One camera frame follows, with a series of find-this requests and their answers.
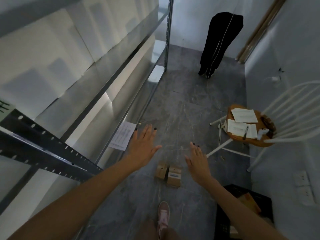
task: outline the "pink shoe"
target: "pink shoe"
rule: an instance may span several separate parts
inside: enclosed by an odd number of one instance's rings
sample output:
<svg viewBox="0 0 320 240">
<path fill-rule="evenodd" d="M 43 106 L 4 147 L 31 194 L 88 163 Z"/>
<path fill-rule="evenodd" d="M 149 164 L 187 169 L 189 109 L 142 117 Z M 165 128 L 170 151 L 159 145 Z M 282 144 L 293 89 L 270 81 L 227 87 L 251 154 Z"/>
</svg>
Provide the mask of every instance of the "pink shoe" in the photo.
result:
<svg viewBox="0 0 320 240">
<path fill-rule="evenodd" d="M 168 228 L 170 219 L 170 208 L 167 202 L 163 201 L 160 203 L 158 208 L 158 233 L 160 239 L 160 233 L 162 229 Z"/>
</svg>

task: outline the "paper on chair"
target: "paper on chair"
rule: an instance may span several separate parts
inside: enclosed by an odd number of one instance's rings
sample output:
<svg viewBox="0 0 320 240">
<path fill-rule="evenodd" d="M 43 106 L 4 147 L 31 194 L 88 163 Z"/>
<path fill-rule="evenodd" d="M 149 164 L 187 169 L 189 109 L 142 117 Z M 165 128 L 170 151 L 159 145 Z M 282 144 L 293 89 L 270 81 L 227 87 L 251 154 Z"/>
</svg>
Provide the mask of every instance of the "paper on chair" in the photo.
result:
<svg viewBox="0 0 320 240">
<path fill-rule="evenodd" d="M 109 147 L 125 151 L 135 128 L 136 124 L 123 121 L 113 136 Z"/>
<path fill-rule="evenodd" d="M 231 110 L 234 120 L 244 123 L 258 123 L 256 114 L 253 109 L 235 108 Z"/>
<path fill-rule="evenodd" d="M 255 124 L 246 124 L 246 123 L 236 123 L 234 120 L 228 119 L 228 132 L 232 133 L 235 136 L 245 136 L 245 132 L 247 127 L 247 138 L 255 139 L 258 137 L 257 135 L 257 127 Z"/>
</svg>

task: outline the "forearm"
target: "forearm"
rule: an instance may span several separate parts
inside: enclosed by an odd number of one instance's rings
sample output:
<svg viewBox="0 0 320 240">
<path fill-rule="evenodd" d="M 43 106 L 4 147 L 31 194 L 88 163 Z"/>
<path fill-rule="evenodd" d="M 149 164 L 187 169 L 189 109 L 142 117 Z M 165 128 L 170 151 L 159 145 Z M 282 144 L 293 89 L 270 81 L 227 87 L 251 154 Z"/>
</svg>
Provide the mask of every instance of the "forearm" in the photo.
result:
<svg viewBox="0 0 320 240">
<path fill-rule="evenodd" d="M 243 239 L 286 239 L 243 205 L 214 178 L 210 178 L 204 188 L 217 201 Z"/>
<path fill-rule="evenodd" d="M 83 226 L 104 199 L 134 170 L 124 158 L 44 208 L 10 238 L 70 239 Z"/>
</svg>

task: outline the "black pants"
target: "black pants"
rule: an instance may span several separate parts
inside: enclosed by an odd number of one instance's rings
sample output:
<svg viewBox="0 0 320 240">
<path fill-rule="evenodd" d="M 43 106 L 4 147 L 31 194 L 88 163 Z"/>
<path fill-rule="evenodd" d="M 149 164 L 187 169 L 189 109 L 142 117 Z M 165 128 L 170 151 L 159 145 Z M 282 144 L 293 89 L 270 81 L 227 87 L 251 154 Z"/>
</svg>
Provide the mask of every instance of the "black pants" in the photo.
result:
<svg viewBox="0 0 320 240">
<path fill-rule="evenodd" d="M 230 12 L 215 15 L 209 26 L 208 36 L 201 56 L 199 75 L 210 78 L 218 68 L 226 49 L 243 28 L 243 16 Z"/>
</svg>

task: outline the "person's left hand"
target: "person's left hand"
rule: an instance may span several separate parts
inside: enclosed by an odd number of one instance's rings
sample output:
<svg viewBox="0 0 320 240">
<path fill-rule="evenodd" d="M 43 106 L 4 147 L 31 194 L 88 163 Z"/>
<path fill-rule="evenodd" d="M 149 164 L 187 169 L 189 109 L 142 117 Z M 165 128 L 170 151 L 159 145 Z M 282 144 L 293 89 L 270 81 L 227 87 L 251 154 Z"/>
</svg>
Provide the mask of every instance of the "person's left hand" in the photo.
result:
<svg viewBox="0 0 320 240">
<path fill-rule="evenodd" d="M 152 125 L 146 125 L 138 137 L 138 131 L 135 130 L 129 144 L 128 163 L 133 170 L 138 170 L 146 166 L 153 155 L 162 148 L 161 145 L 154 147 L 153 139 L 156 136 L 157 129 L 152 129 Z"/>
</svg>

